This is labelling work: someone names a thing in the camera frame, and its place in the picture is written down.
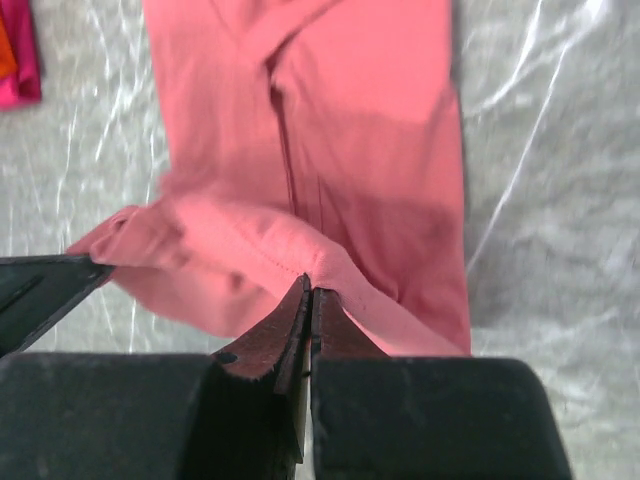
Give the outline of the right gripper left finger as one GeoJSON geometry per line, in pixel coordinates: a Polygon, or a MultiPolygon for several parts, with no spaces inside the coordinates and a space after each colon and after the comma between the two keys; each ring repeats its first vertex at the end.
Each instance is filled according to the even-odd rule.
{"type": "Polygon", "coordinates": [[[304,455],[306,277],[211,355],[1,363],[5,479],[291,479],[304,455]]]}

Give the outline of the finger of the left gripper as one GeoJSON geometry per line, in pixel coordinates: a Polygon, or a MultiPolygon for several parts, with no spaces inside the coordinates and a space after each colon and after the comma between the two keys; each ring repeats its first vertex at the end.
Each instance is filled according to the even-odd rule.
{"type": "Polygon", "coordinates": [[[26,350],[113,271],[87,254],[3,257],[1,354],[26,350]]]}

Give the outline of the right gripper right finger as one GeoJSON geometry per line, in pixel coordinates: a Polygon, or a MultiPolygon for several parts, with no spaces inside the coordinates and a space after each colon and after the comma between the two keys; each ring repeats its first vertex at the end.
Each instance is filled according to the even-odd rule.
{"type": "Polygon", "coordinates": [[[568,479],[542,382],[510,358],[391,357],[313,293],[313,466],[319,479],[568,479]]]}

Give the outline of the salmon pink t shirt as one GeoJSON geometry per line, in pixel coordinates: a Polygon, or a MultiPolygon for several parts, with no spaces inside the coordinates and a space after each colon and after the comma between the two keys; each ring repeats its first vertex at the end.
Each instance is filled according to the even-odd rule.
{"type": "Polygon", "coordinates": [[[300,276],[391,355],[471,350],[447,1],[147,1],[158,198],[72,246],[220,337],[300,276]]]}

